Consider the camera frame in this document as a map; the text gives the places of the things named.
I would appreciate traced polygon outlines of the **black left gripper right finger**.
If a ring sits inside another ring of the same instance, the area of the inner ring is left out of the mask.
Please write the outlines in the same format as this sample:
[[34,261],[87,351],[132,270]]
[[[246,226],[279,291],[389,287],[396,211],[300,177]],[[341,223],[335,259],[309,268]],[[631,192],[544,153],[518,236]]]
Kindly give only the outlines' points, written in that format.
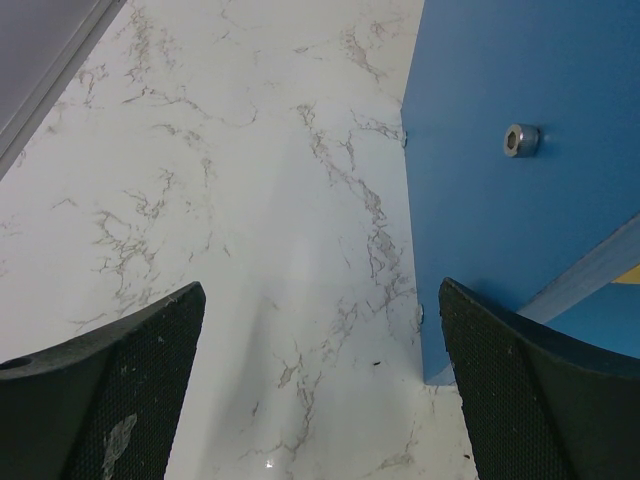
[[522,317],[451,278],[439,306],[479,478],[638,478],[638,359]]

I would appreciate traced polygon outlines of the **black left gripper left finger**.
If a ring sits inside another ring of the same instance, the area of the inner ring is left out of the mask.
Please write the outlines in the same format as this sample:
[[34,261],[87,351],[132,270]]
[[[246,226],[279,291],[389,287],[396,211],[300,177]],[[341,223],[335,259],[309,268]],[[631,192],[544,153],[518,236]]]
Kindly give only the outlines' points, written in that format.
[[4,479],[161,479],[194,363],[198,282],[1,365]]

